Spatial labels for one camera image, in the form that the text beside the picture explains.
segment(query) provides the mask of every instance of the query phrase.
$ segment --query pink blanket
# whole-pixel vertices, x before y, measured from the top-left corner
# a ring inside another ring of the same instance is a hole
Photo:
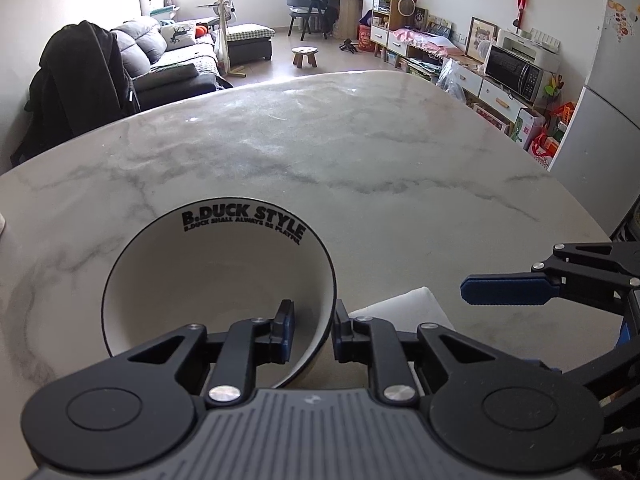
[[[437,56],[452,56],[462,54],[462,51],[451,43],[447,38],[441,36],[429,36],[421,32],[414,32],[408,28],[400,28],[390,32],[396,40],[413,45],[421,50],[426,50]]]

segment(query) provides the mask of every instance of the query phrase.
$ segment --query white refrigerator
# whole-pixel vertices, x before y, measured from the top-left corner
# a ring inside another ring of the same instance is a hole
[[[640,196],[640,0],[608,0],[551,174],[612,235]]]

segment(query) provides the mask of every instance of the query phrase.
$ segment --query deer pillow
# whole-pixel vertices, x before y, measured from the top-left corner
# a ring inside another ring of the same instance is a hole
[[[160,28],[166,49],[175,50],[196,44],[196,22],[178,22]]]

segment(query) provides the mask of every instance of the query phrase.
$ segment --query tiled floor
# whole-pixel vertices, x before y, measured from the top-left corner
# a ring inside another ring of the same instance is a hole
[[[273,44],[273,56],[271,61],[254,61],[244,65],[247,77],[227,77],[233,86],[242,86],[251,83],[272,80],[287,80],[310,74],[325,74],[331,72],[345,72],[348,70],[395,70],[389,63],[383,62],[379,57],[374,57],[372,52],[359,52],[351,54],[343,52],[339,46],[341,41],[329,37],[322,38],[322,34],[305,36],[305,41],[300,41],[300,34],[293,31],[290,38],[286,32],[279,32],[271,39]],[[291,49],[297,46],[315,46],[318,48],[316,61],[318,68],[308,64],[306,57],[302,69],[294,66]]]

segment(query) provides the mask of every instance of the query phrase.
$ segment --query chair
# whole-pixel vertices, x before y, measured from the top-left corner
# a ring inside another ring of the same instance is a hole
[[[300,37],[300,41],[305,41],[306,32],[309,31],[309,33],[311,33],[309,18],[313,15],[322,15],[320,5],[318,2],[313,2],[311,0],[287,0],[287,5],[289,6],[289,15],[291,16],[289,37],[291,37],[291,31],[293,30],[293,22],[295,19],[302,18],[302,36]],[[326,39],[326,32],[323,32],[322,35]]]
[[[225,17],[226,17],[226,22],[229,23],[235,23],[238,19],[236,17],[236,8],[234,7],[234,0],[223,0],[225,3],[225,8],[226,8],[226,12],[225,12]],[[213,12],[215,13],[215,16],[213,16],[212,18],[209,18],[207,23],[209,25],[210,30],[214,30],[216,26],[220,25],[220,2],[215,2],[213,4],[208,4],[208,5],[199,5],[197,6],[198,8],[200,7],[209,7],[210,9],[213,10]]]

